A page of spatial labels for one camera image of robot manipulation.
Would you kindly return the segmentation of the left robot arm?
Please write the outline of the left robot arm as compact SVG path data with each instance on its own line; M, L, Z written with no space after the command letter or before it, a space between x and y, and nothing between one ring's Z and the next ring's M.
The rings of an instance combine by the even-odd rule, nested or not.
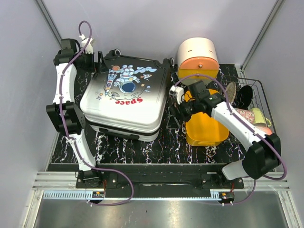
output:
M86 141L86 119L75 103L74 95L77 69L94 70L94 55L85 53L77 40L66 38L61 40L61 49L53 62L57 71L57 85L53 102L46 106L46 112L56 131L66 138L76 156L76 187L98 188L103 184L103 177L96 169L96 160Z

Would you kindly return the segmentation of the white black space suitcase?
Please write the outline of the white black space suitcase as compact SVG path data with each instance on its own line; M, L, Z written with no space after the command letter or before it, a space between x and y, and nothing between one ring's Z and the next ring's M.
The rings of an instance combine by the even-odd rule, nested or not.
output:
M119 49L105 57L107 71L96 73L80 101L87 123L96 132L154 141L174 69L173 58L163 62L124 56Z

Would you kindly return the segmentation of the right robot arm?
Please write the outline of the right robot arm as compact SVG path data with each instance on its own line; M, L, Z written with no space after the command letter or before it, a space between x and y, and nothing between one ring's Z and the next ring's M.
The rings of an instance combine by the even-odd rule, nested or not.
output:
M215 177L220 188L227 188L237 178L257 180L283 163L281 141L275 133L269 135L259 130L242 117L221 93L211 94L203 81L190 85L189 91L190 98L184 101L182 87L173 85L169 90L169 94L176 98L168 109L177 127L195 114L207 114L226 127L247 151L242 160L222 167Z

